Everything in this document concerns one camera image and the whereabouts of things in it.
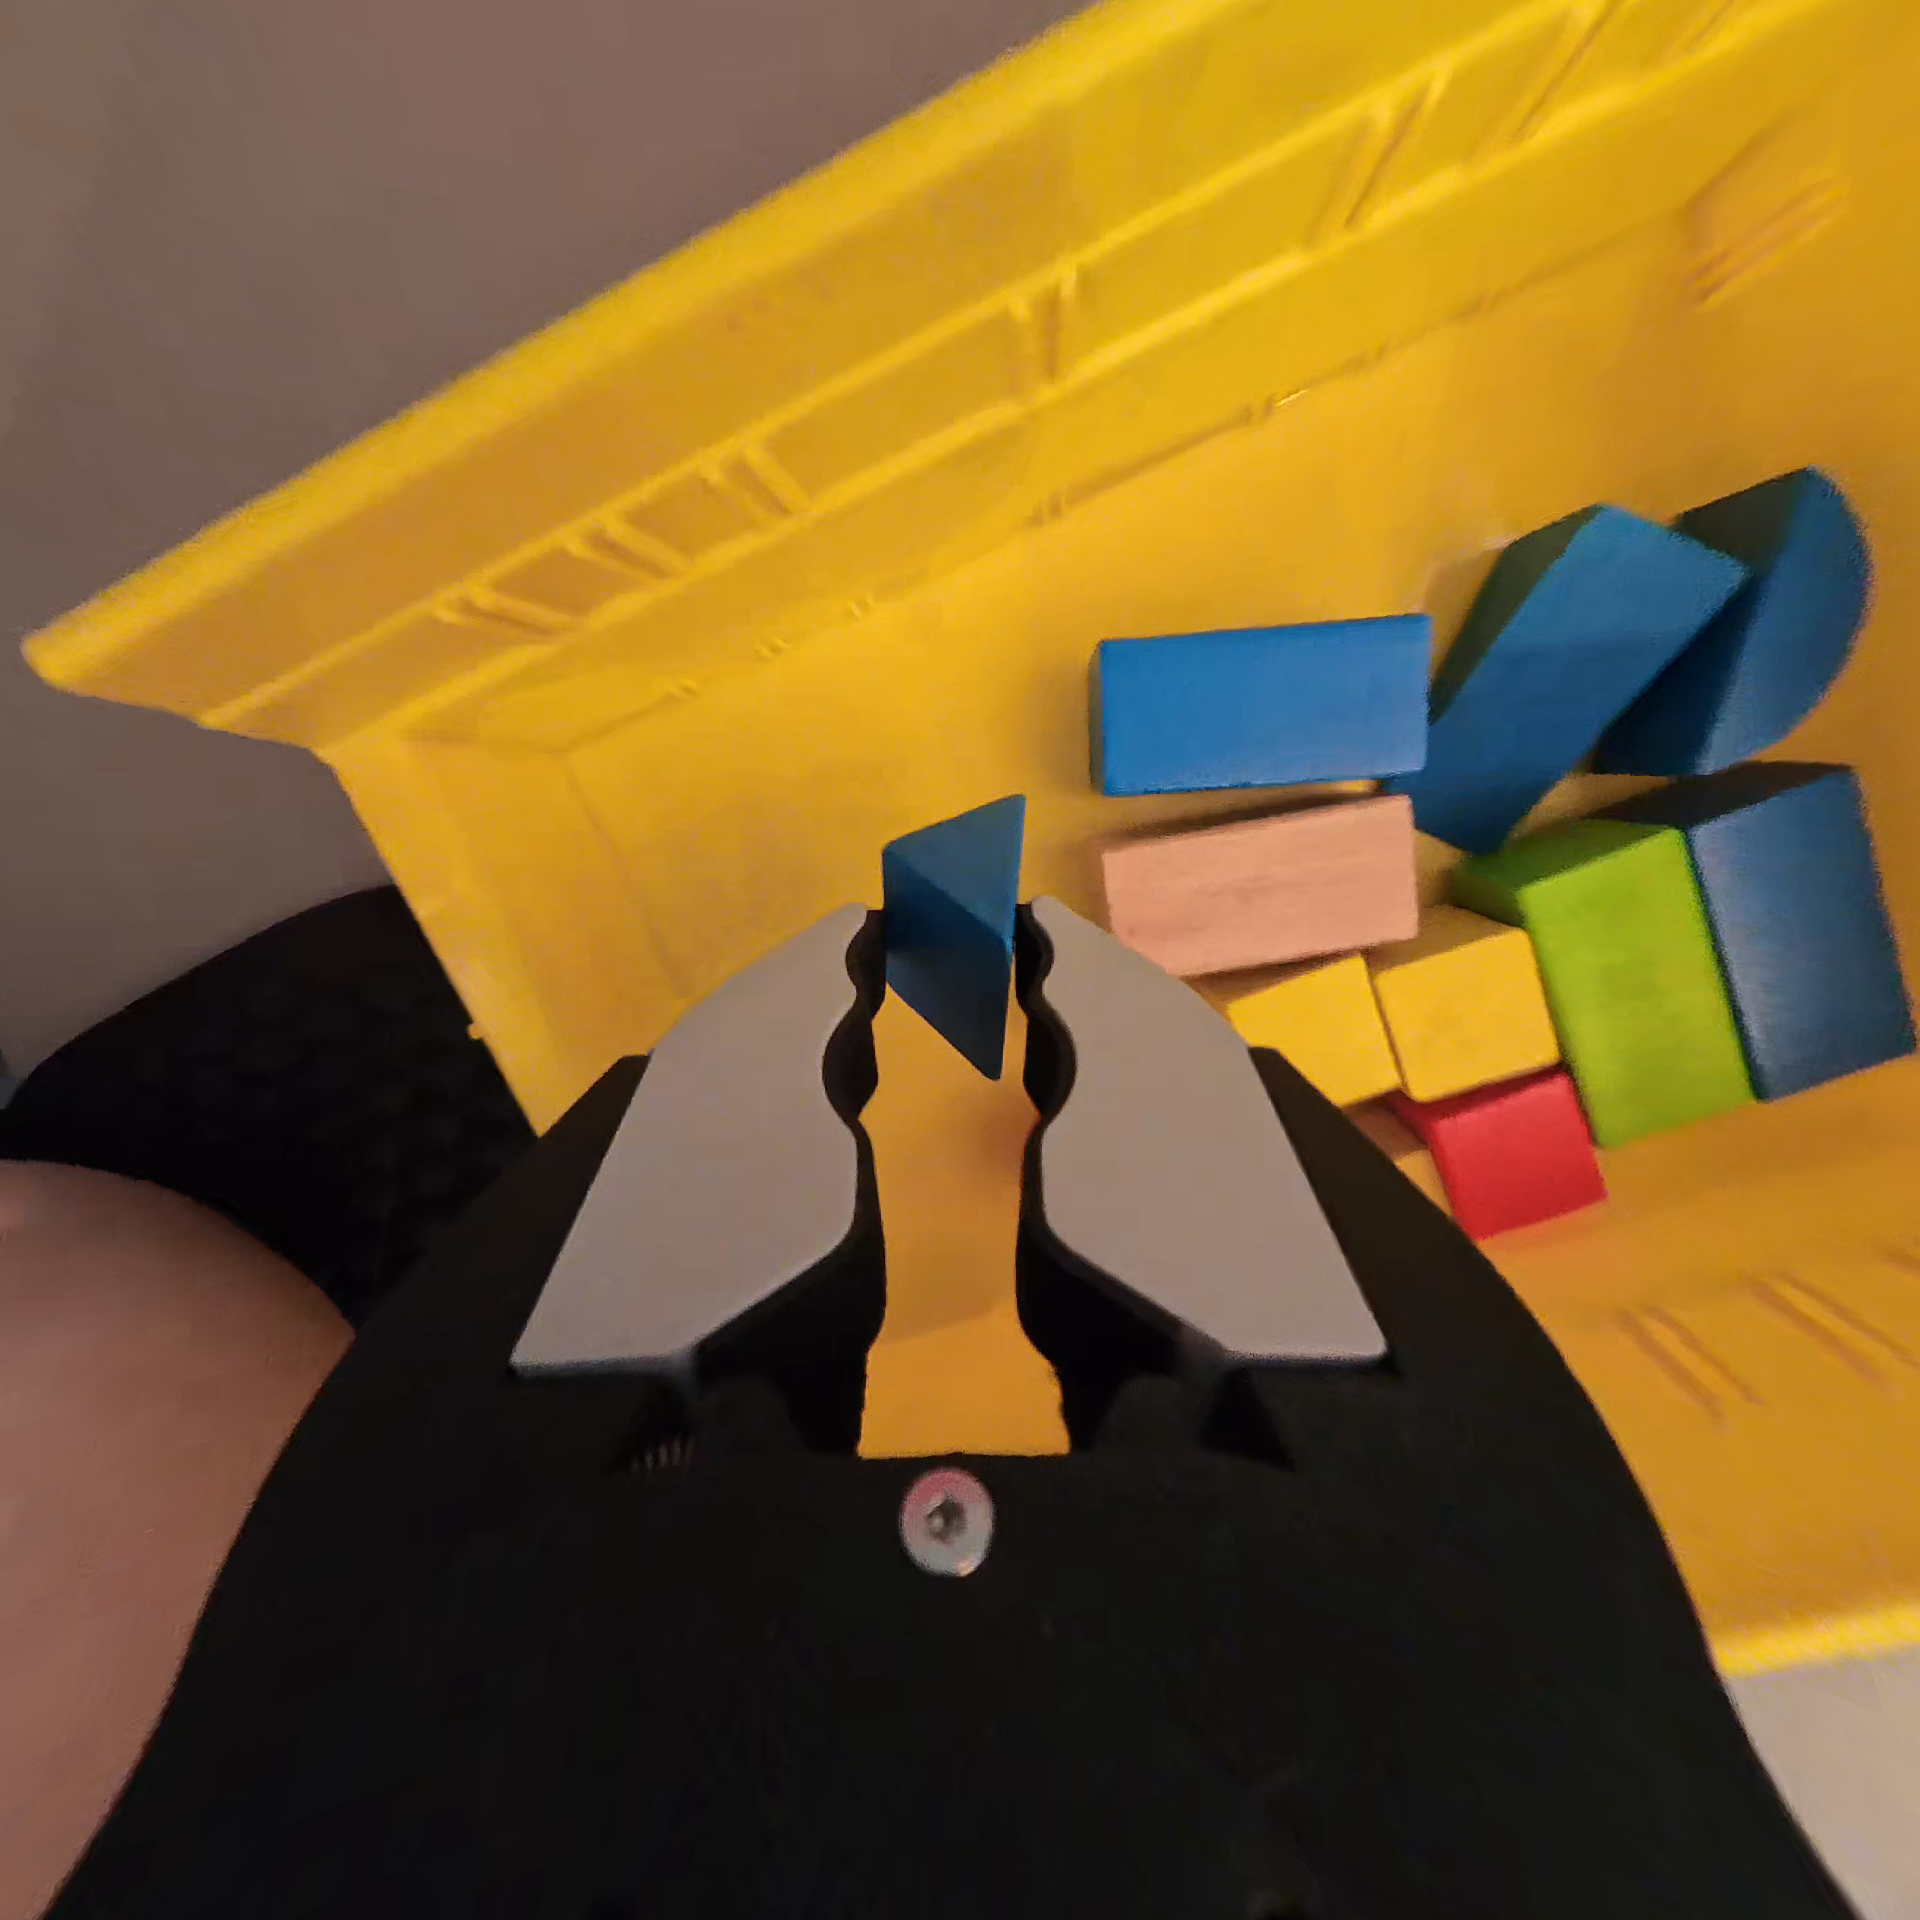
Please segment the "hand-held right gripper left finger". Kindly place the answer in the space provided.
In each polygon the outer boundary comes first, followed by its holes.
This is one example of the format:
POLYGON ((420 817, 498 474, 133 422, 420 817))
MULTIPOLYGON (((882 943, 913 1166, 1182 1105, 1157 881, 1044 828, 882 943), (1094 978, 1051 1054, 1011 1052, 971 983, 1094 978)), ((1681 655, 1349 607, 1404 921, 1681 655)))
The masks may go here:
POLYGON ((881 917, 835 908, 646 1056, 511 1350, 517 1376, 766 1383, 860 1428, 885 1316, 874 1144, 881 917))

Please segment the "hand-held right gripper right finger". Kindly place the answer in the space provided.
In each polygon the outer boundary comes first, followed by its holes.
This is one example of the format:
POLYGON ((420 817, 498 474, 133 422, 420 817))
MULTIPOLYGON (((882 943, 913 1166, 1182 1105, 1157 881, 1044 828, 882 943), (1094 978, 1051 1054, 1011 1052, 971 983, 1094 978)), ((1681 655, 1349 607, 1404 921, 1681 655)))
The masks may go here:
POLYGON ((1199 992, 1039 896, 1019 909, 1027 1140, 1017 1313, 1068 1428, 1139 1381, 1207 1416, 1269 1366, 1387 1358, 1255 1054, 1199 992))

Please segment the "orange wooden cube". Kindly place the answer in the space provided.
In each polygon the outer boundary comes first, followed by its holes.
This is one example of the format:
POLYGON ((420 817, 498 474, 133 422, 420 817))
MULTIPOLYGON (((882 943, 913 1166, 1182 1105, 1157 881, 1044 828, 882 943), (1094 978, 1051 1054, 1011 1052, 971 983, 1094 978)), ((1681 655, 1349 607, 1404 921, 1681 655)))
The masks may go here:
POLYGON ((1402 1090, 1441 1101, 1563 1057, 1523 928, 1441 903, 1419 930, 1364 954, 1402 1090))
POLYGON ((1373 975, 1355 951, 1207 975, 1194 986, 1247 1047, 1276 1048, 1339 1109, 1404 1087, 1373 975))
POLYGON ((1430 1149, 1412 1127, 1404 1121, 1390 1098, 1363 1101, 1345 1110, 1347 1117, 1395 1164, 1443 1212, 1451 1213, 1449 1188, 1433 1160, 1430 1149))

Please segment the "beige long wooden block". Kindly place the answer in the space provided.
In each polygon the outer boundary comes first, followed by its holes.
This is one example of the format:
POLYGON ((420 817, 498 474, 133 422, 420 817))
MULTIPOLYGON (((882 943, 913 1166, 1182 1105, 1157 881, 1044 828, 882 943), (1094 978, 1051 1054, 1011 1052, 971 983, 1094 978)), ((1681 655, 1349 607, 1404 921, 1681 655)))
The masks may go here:
POLYGON ((1419 928, 1406 797, 1293 807, 1099 852, 1111 934, 1172 975, 1363 952, 1419 928))

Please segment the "red wooden cube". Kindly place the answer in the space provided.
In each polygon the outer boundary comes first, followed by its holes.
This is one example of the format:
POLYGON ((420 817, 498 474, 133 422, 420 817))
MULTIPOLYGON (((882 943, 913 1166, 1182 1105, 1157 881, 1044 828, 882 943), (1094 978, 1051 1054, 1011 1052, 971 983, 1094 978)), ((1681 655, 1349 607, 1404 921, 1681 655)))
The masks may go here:
POLYGON ((1454 1221, 1474 1241, 1531 1229, 1606 1197, 1565 1068, 1441 1098, 1396 1090, 1385 1105, 1429 1151, 1454 1221))

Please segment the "small blue triangle block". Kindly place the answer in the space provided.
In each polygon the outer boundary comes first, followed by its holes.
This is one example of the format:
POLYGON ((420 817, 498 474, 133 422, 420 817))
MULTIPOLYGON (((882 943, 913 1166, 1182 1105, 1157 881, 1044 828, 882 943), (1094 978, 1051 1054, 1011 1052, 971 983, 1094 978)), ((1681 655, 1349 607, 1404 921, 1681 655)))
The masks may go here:
POLYGON ((1004 1068, 1022 855, 1022 794, 907 832, 881 852, 887 986, 990 1081, 1004 1068))

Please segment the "green wooden block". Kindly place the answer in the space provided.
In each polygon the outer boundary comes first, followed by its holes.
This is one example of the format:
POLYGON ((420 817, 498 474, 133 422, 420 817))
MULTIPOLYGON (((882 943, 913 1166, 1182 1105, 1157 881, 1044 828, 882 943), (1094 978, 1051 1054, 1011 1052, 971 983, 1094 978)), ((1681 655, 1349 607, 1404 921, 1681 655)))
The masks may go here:
POLYGON ((1756 1101, 1690 846, 1570 821, 1470 855, 1449 898, 1527 933, 1590 1138, 1633 1144, 1756 1101))

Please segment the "blue rectangular wooden block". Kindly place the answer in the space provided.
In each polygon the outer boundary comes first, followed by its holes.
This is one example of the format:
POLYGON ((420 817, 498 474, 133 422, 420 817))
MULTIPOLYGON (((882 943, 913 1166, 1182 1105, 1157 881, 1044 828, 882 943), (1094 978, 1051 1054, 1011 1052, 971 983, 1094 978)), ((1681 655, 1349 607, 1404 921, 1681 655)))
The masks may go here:
POLYGON ((1916 1054, 1855 772, 1751 758, 1599 809, 1682 834, 1762 1101, 1916 1054))
POLYGON ((1490 566, 1430 681, 1426 758, 1383 776, 1419 832, 1493 852, 1739 594, 1747 565, 1590 504, 1490 566))
POLYGON ((1415 775, 1430 658, 1426 613, 1101 639, 1092 786, 1119 799, 1415 775))

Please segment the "yellow plastic bin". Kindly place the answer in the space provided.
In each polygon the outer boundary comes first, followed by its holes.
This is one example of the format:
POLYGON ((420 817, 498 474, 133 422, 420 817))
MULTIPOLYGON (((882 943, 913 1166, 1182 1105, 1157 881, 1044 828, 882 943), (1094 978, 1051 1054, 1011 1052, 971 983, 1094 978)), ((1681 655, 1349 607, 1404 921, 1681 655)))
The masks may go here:
POLYGON ((1430 609, 1801 465, 1916 968, 1916 5, 1107 5, 28 639, 348 790, 527 1119, 1025 792, 1105 637, 1430 609))

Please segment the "blue half-round wooden block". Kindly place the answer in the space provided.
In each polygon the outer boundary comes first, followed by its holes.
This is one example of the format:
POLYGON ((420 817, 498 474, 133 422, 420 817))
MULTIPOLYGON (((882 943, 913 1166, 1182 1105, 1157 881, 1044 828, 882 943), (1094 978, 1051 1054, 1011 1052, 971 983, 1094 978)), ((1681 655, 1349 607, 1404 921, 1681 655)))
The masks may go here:
POLYGON ((1865 533, 1821 468, 1777 473, 1671 527, 1745 581, 1599 735, 1590 768, 1605 776, 1700 776, 1759 756, 1823 698, 1865 623, 1865 533))

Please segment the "person's right forearm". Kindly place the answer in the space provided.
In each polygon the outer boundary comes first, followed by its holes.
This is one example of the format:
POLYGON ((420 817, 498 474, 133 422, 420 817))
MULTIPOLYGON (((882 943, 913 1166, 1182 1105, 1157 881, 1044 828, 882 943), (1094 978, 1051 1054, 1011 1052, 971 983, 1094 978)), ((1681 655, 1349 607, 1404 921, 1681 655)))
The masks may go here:
POLYGON ((101 1825, 348 1342, 229 1217, 2 1166, 2 1914, 38 1914, 101 1825))

